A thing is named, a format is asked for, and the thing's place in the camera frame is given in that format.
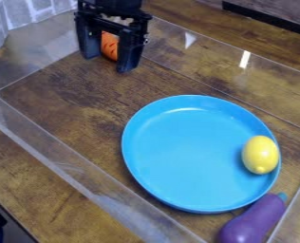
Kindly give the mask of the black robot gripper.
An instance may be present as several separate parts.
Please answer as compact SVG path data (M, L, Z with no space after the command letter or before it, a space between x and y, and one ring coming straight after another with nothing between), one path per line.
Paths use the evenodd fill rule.
M139 67L141 54L148 41L148 24L152 15L143 11L143 0L78 0L76 29L82 56L92 59L101 55L100 30L120 32L117 49L117 72L127 73ZM105 17L132 19L124 27Z

